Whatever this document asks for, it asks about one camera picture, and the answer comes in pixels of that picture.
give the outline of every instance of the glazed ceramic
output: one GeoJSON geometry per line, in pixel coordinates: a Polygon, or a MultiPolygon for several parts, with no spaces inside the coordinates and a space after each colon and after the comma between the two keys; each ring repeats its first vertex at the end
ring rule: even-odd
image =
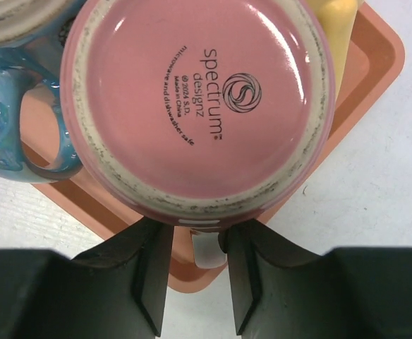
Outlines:
{"type": "Polygon", "coordinates": [[[72,177],[81,167],[61,115],[59,71],[68,29],[84,2],[0,0],[0,177],[53,182],[72,177]],[[60,130],[59,154],[45,168],[27,159],[20,142],[21,102],[38,84],[54,95],[60,130]]]}
{"type": "Polygon", "coordinates": [[[87,170],[139,213],[198,228],[283,199],[334,112],[325,35],[294,0],[89,0],[61,81],[87,170]]]}

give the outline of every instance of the blue mug handle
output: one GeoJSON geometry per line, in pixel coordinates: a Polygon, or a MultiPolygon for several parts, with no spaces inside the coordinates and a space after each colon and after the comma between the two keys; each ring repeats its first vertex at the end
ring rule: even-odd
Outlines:
{"type": "Polygon", "coordinates": [[[63,122],[58,79],[45,79],[38,69],[13,66],[4,60],[0,60],[0,64],[0,177],[33,184],[71,178],[79,172],[82,164],[63,122]],[[20,108],[24,94],[41,82],[54,93],[52,109],[60,135],[59,153],[47,167],[40,167],[29,160],[20,139],[20,108]]]}

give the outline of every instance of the terracotta tray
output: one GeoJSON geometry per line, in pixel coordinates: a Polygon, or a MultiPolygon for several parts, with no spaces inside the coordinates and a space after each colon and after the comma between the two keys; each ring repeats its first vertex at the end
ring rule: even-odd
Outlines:
{"type": "MultiPolygon", "coordinates": [[[[403,65],[401,40],[368,5],[363,5],[351,38],[332,131],[316,166],[389,87],[403,65]]],[[[54,159],[58,148],[56,121],[48,105],[50,99],[45,90],[38,88],[26,96],[22,107],[21,132],[25,151],[41,165],[54,159]]],[[[85,170],[72,180],[35,187],[104,239],[141,218],[110,196],[85,170]]],[[[283,203],[266,212],[260,220],[267,222],[283,203]]],[[[204,270],[195,266],[190,230],[176,228],[169,276],[171,288],[185,293],[200,291],[224,268],[204,270]]]]}

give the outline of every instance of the white table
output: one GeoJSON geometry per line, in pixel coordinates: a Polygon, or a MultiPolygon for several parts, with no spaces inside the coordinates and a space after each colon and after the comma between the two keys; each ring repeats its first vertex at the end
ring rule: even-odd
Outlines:
{"type": "MultiPolygon", "coordinates": [[[[341,245],[412,246],[412,0],[368,3],[404,41],[404,70],[269,223],[317,253],[341,245]]],[[[100,241],[30,185],[0,179],[0,247],[74,256],[100,241]]],[[[194,295],[169,290],[162,337],[235,338],[228,272],[194,295]]]]}

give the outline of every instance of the unglazed ceramic rim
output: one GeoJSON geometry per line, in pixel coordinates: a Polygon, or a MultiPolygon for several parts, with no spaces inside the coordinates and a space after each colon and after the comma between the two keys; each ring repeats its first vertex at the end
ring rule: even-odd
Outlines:
{"type": "Polygon", "coordinates": [[[334,71],[325,35],[299,0],[273,0],[294,23],[308,50],[313,81],[311,114],[305,133],[274,175],[243,193],[218,199],[192,199],[159,191],[129,173],[108,151],[95,127],[87,96],[88,56],[95,30],[121,0],[90,0],[72,27],[61,69],[63,114],[86,169],[115,197],[138,212],[181,225],[235,222],[261,214],[282,200],[313,166],[325,144],[334,113],[334,71]]]}
{"type": "Polygon", "coordinates": [[[34,34],[73,0],[0,0],[0,46],[34,34]]]}

